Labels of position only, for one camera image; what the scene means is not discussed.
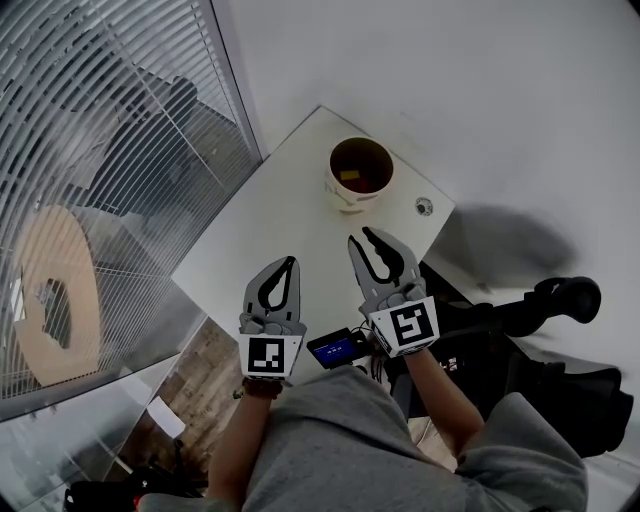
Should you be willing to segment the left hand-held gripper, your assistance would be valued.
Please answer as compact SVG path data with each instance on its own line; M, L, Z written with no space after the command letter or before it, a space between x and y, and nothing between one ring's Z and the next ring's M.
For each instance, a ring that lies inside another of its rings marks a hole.
M285 256L262 269L245 289L238 335L245 377L290 378L306 334L305 324L291 322L299 317L300 267L293 256Z

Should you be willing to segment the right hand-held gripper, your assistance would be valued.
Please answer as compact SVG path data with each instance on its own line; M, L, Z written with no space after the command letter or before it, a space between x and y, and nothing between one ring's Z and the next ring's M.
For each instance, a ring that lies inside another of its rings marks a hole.
M379 276L362 245L348 238L348 253L365 300L382 299L393 291L393 284L416 278L419 264L407 245L382 229L363 227L362 232L388 270L386 277ZM390 358L418 352L440 338L435 300L426 294L423 280L401 287L378 305L368 301L364 306L366 324Z

